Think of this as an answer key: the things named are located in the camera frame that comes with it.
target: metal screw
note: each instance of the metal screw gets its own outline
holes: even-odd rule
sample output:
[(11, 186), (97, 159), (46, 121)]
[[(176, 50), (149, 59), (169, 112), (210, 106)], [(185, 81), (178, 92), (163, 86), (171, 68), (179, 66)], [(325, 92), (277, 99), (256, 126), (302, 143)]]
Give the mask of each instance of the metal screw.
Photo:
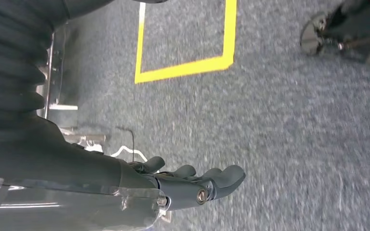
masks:
[(167, 203), (168, 203), (168, 199), (164, 196), (164, 197), (159, 197), (157, 199), (157, 203), (159, 206), (166, 206)]
[(208, 199), (208, 191), (206, 189), (200, 189), (197, 195), (198, 204), (203, 205)]
[(326, 23), (327, 22), (325, 18), (320, 19), (318, 22), (318, 28), (323, 31), (325, 29)]

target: prosthetic hand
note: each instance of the prosthetic hand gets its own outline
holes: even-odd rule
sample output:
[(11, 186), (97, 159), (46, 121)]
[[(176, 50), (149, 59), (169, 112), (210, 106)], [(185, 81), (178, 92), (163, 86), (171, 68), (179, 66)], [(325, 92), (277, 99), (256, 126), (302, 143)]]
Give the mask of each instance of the prosthetic hand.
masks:
[(230, 195), (245, 179), (243, 169), (233, 165), (225, 170), (212, 168), (201, 177), (195, 169), (184, 165), (174, 172), (155, 174), (165, 163), (160, 157), (153, 157), (145, 163), (129, 163), (137, 173), (148, 178), (156, 188), (166, 195), (166, 210), (177, 210), (203, 205), (207, 201)]

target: caster wheel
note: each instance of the caster wheel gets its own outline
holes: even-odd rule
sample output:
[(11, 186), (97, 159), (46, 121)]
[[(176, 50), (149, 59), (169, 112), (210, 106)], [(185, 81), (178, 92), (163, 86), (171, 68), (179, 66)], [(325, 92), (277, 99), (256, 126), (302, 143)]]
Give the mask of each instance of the caster wheel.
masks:
[(324, 29), (326, 24), (325, 13), (318, 13), (307, 22), (300, 34), (300, 47), (305, 54), (317, 55), (324, 46), (323, 39), (318, 36), (318, 31)]

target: yellow floor marking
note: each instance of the yellow floor marking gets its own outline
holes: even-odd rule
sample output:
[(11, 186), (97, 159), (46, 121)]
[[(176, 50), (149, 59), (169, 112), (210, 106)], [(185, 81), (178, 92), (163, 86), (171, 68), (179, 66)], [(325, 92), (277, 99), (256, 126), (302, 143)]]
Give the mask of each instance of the yellow floor marking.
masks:
[(141, 73), (145, 3), (140, 3), (135, 83), (144, 83), (173, 77), (226, 70), (233, 64), (233, 56), (235, 54), (236, 18), (237, 0), (226, 0), (223, 55)]

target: transparent plastic cover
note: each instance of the transparent plastic cover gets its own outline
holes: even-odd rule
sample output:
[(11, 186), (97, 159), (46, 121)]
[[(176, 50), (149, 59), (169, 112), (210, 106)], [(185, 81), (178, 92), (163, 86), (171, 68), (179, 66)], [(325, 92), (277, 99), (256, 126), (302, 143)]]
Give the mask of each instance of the transparent plastic cover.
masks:
[(143, 230), (159, 218), (161, 198), (156, 189), (0, 179), (0, 231)]

